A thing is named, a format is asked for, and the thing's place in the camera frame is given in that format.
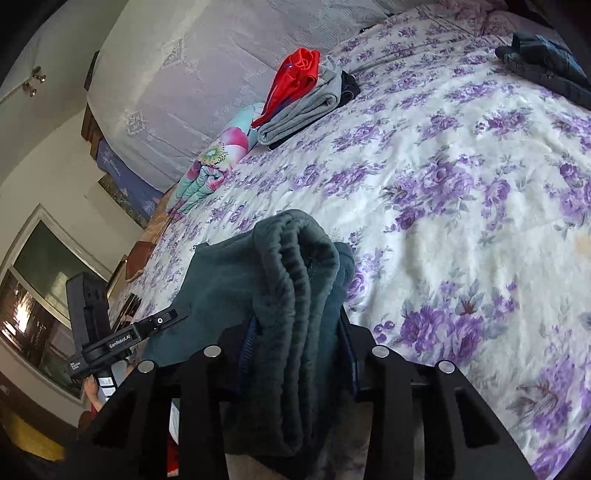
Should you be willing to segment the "person's left hand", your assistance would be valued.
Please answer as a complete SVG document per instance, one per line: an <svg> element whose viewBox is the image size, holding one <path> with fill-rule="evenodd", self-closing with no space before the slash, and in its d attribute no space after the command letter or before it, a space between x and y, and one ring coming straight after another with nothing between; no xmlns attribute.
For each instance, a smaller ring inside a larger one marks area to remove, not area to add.
<svg viewBox="0 0 591 480"><path fill-rule="evenodd" d="M123 383L133 366L125 361L115 363L111 367L113 380L106 384L105 380L96 380L94 376L87 377L83 382L84 392L94 411L101 410L115 390Z"/></svg>

